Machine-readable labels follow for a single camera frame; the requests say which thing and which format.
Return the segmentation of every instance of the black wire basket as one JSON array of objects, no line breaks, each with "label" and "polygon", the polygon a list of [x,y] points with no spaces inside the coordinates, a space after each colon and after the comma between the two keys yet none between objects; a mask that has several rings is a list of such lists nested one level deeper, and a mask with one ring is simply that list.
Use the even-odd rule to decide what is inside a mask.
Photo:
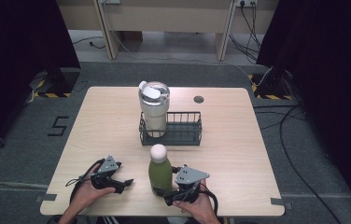
[{"label": "black wire basket", "polygon": [[166,130],[147,130],[144,113],[141,112],[139,131],[143,146],[199,146],[202,115],[200,112],[167,112]]}]

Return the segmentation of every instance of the bottle cap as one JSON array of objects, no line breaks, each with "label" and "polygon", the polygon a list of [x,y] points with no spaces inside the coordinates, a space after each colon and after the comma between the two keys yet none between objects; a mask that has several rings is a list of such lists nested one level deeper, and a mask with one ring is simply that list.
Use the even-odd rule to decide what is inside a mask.
[{"label": "bottle cap", "polygon": [[162,144],[154,145],[150,150],[151,160],[155,163],[162,163],[167,160],[167,149]]}]

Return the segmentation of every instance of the gray floor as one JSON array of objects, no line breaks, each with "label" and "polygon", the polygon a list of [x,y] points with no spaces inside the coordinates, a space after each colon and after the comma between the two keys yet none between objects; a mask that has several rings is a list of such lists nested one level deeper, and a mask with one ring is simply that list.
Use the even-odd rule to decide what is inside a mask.
[{"label": "gray floor", "polygon": [[[76,42],[101,35],[101,32],[70,31],[70,35]],[[235,37],[246,45],[248,35]],[[232,223],[336,223],[296,175],[286,151],[305,182],[336,217],[342,223],[351,223],[351,192],[327,159],[309,116],[299,107],[292,113],[295,117],[284,122],[285,151],[281,146],[279,125],[275,124],[289,107],[259,106],[295,105],[298,101],[295,97],[291,101],[256,99],[246,75],[264,73],[268,68],[250,63],[232,42],[228,45],[224,63],[219,63],[211,35],[144,33],[144,42],[124,43],[132,53],[122,49],[114,61],[108,59],[105,49],[91,47],[90,41],[103,46],[101,38],[75,44],[82,69],[71,97],[36,97],[15,118],[5,136],[6,145],[0,148],[0,223],[47,222],[49,218],[40,214],[40,203],[36,199],[46,192],[86,90],[90,86],[136,86],[142,79],[160,80],[169,86],[248,89],[287,210],[281,217],[236,217]],[[48,133],[57,132],[52,129],[57,116],[68,117],[60,124],[67,128],[63,136],[49,137]],[[79,220],[88,223],[84,217]]]}]

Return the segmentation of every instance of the green bottle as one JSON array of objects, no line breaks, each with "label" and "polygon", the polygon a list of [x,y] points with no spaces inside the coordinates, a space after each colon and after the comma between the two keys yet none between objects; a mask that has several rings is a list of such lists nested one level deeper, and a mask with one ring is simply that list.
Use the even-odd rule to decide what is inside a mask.
[{"label": "green bottle", "polygon": [[167,149],[164,145],[154,145],[150,150],[149,181],[154,194],[163,196],[163,193],[172,191],[173,171],[172,164],[167,159]]}]

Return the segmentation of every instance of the human hand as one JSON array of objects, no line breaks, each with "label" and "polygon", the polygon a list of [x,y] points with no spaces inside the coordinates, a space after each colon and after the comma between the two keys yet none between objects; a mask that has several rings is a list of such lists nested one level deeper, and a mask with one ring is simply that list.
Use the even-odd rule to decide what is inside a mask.
[{"label": "human hand", "polygon": [[[91,168],[89,174],[92,174],[99,165],[100,164],[97,164]],[[89,176],[85,177],[85,180],[79,186],[79,189],[77,190],[73,200],[71,201],[68,208],[64,211],[64,214],[58,223],[72,223],[77,214],[79,214],[83,209],[91,206],[97,199],[101,198],[102,196],[114,192],[115,188],[96,189],[91,184],[91,178]]]},{"label": "human hand", "polygon": [[[205,179],[201,180],[200,183],[200,191],[207,190]],[[214,214],[210,198],[204,193],[199,193],[199,198],[194,203],[175,201],[173,205],[181,208],[182,213],[190,213],[201,224],[219,223],[216,214]]]}]

